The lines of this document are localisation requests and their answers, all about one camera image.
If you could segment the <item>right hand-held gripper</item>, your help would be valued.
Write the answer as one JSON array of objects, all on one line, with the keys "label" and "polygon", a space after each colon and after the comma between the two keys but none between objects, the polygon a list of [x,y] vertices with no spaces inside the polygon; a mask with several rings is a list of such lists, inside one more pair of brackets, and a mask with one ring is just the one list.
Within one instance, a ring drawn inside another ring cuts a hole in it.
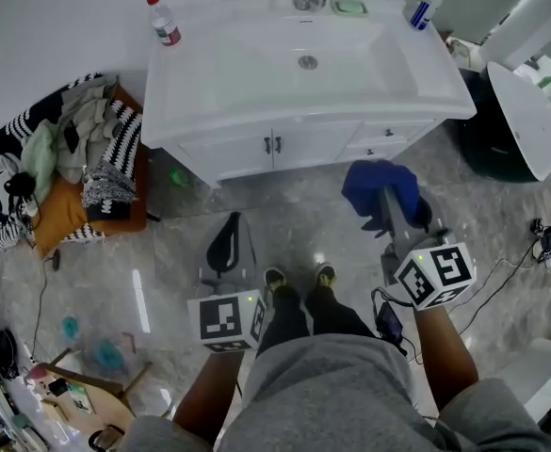
[{"label": "right hand-held gripper", "polygon": [[418,311],[457,299],[476,281],[473,261],[466,245],[447,226],[433,195],[420,188],[413,221],[405,218],[395,192],[381,192],[384,223],[367,221],[361,230],[385,234],[391,243],[381,255],[385,289],[397,300]]}]

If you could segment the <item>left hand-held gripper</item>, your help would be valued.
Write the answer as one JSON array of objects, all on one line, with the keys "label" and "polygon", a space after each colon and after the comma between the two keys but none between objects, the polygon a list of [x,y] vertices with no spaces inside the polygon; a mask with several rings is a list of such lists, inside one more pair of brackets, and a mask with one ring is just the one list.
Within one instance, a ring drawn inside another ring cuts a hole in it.
[{"label": "left hand-held gripper", "polygon": [[257,349],[266,322],[250,228],[241,213],[230,214],[204,237],[197,255],[200,295],[187,301],[193,338],[212,352]]}]

